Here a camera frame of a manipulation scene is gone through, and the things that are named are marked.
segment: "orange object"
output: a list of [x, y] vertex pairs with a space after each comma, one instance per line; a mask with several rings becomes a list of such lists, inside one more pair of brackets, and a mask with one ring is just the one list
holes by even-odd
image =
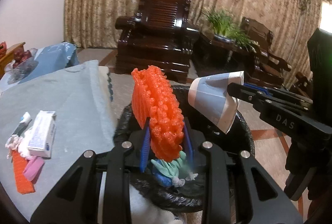
[[12, 157], [17, 192], [21, 194], [35, 192], [34, 185], [30, 181], [28, 181], [28, 179], [26, 179], [23, 175], [23, 171], [27, 166], [28, 161], [25, 158], [21, 157], [21, 155], [15, 150], [12, 151]]
[[156, 66], [134, 69], [132, 77], [135, 81], [132, 110], [142, 129], [150, 117], [152, 151], [167, 162], [179, 158], [184, 117], [167, 77]]

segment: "silver bolt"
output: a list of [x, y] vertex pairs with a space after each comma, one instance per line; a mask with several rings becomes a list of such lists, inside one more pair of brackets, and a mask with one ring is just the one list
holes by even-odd
[[89, 159], [90, 157], [93, 156], [93, 151], [87, 150], [84, 152], [83, 156], [86, 157], [87, 159]]
[[245, 159], [247, 159], [248, 157], [250, 157], [250, 153], [248, 151], [241, 151], [241, 156]]
[[130, 148], [130, 147], [132, 147], [132, 143], [129, 142], [129, 141], [125, 141], [125, 142], [122, 143], [122, 147], [123, 148]]
[[211, 142], [208, 142], [208, 141], [206, 141], [206, 142], [203, 142], [203, 147], [204, 148], [207, 148], [207, 149], [209, 149], [209, 148], [211, 148], [212, 147], [212, 143]]

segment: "white box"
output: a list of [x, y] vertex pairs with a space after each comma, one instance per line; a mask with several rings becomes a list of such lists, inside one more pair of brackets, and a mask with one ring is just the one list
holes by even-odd
[[55, 118], [55, 112], [40, 111], [37, 114], [31, 130], [32, 137], [27, 146], [31, 155], [51, 157], [56, 130]]

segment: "floor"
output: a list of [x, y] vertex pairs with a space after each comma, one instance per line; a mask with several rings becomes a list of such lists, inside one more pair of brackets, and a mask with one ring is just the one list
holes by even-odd
[[[124, 99], [123, 97], [120, 97], [119, 94], [131, 95], [134, 82], [130, 75], [117, 75], [113, 73], [116, 54], [116, 49], [78, 49], [78, 59], [80, 62], [98, 60], [100, 65], [109, 67], [109, 70], [112, 73], [111, 78], [114, 92], [113, 105], [116, 116], [119, 118], [122, 108], [130, 102], [130, 98]], [[195, 78], [197, 78], [197, 74], [194, 66], [191, 64], [187, 78], [187, 85], [190, 85]], [[238, 110], [244, 116], [252, 132], [257, 161], [283, 189], [285, 187], [285, 181], [289, 175], [289, 171], [287, 171], [284, 166], [288, 149], [291, 144], [290, 137], [260, 120], [259, 113], [253, 109], [250, 103], [241, 101]], [[303, 216], [303, 221], [305, 221], [307, 219], [308, 208], [310, 205], [308, 191], [306, 190], [299, 201], [293, 202], [293, 204]]]

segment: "wooden drawer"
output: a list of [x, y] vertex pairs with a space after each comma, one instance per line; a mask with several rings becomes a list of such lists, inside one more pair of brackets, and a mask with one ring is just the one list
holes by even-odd
[[25, 42], [10, 46], [6, 52], [6, 55], [0, 59], [0, 79], [5, 74], [5, 66], [9, 64], [14, 59], [14, 51], [18, 47], [22, 47], [25, 44]]

